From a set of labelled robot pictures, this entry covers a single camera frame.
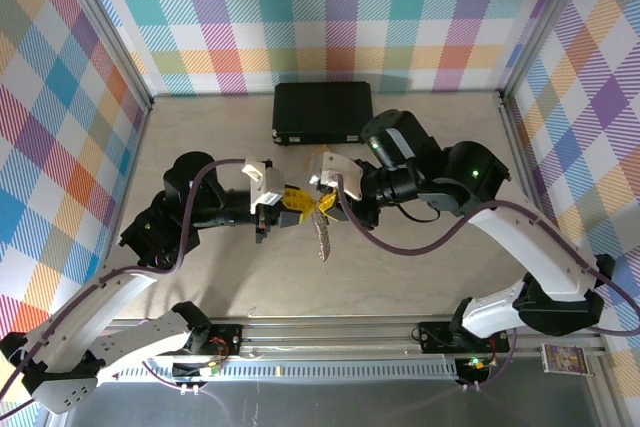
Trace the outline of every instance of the black case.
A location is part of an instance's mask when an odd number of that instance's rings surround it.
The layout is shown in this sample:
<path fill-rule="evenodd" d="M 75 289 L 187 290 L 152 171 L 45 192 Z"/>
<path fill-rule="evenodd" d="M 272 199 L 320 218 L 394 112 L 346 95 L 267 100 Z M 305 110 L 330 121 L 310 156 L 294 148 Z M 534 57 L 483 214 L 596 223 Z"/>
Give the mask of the black case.
<path fill-rule="evenodd" d="M 361 142 L 373 118 L 367 82 L 278 84 L 273 101 L 273 141 L 278 145 Z"/>

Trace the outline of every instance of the colorful plaid wall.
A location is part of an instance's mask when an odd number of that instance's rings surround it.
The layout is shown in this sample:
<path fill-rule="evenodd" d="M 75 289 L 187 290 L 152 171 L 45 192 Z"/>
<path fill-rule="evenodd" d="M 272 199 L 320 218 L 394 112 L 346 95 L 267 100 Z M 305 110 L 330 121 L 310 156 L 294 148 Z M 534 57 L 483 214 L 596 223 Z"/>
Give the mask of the colorful plaid wall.
<path fill-rule="evenodd" d="M 640 0 L 570 0 L 516 100 L 545 213 L 640 299 Z M 638 319 L 605 291 L 608 325 Z M 640 337 L 608 338 L 640 425 Z"/>
<path fill-rule="evenodd" d="M 145 112 L 76 0 L 0 0 L 0 338 L 97 268 Z M 0 412 L 25 398 L 18 384 Z"/>
<path fill-rule="evenodd" d="M 495 89 L 546 0 L 103 0 L 159 94 Z"/>

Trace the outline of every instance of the beige floor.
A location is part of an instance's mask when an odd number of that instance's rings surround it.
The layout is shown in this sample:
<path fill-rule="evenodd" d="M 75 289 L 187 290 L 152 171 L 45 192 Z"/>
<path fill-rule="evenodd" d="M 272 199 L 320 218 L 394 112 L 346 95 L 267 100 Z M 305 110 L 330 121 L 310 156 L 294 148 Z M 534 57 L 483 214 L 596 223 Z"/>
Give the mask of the beige floor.
<path fill-rule="evenodd" d="M 271 142 L 272 97 L 163 98 L 151 113 L 123 227 L 162 190 L 162 174 L 190 150 L 216 159 L 271 158 L 290 184 L 305 184 L 305 161 L 312 146 L 278 147 Z M 441 146 L 475 140 L 489 147 L 513 170 L 513 160 L 495 100 L 490 94 L 411 94 L 374 97 L 374 109 L 411 110 Z M 335 151 L 373 161 L 364 146 Z M 248 188 L 236 167 L 219 172 L 226 187 Z M 430 215 L 420 202 L 408 204 L 416 216 Z M 439 237 L 454 218 L 435 224 L 407 221 L 385 209 L 375 234 L 388 242 L 417 247 Z M 318 259 L 311 224 L 275 230 L 262 245 L 252 227 L 218 228 L 201 233 L 201 245 L 182 270 L 163 279 L 120 314 L 140 318 L 164 313 L 192 300 L 207 314 L 329 315 L 446 314 L 467 296 L 483 296 L 508 285 L 524 270 L 492 239 L 472 226 L 435 253 L 403 258 L 379 250 L 348 223 L 330 225 L 332 252 Z"/>

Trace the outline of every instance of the plaid wallpaper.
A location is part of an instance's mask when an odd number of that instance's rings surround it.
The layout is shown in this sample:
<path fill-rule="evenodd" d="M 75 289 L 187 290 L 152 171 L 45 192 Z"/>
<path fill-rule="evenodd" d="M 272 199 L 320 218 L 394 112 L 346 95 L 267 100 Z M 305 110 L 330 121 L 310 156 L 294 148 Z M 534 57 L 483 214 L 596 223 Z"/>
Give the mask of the plaid wallpaper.
<path fill-rule="evenodd" d="M 570 0 L 516 95 L 545 213 L 574 241 L 617 258 L 640 299 L 640 0 Z M 615 293 L 605 322 L 638 319 Z M 640 425 L 640 337 L 608 338 Z"/>
<path fill-rule="evenodd" d="M 0 338 L 97 268 L 145 112 L 76 0 L 0 0 Z M 0 359 L 0 385 L 11 370 Z"/>
<path fill-rule="evenodd" d="M 103 0 L 150 89 L 174 95 L 325 80 L 493 90 L 545 2 Z"/>

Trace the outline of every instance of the small card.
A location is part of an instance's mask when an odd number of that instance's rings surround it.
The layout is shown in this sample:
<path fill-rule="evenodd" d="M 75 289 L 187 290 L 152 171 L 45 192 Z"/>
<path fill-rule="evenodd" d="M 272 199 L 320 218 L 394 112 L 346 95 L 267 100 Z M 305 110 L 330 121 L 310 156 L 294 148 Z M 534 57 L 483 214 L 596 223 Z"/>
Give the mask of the small card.
<path fill-rule="evenodd" d="M 542 344 L 545 372 L 570 375 L 591 375 L 582 347 Z"/>

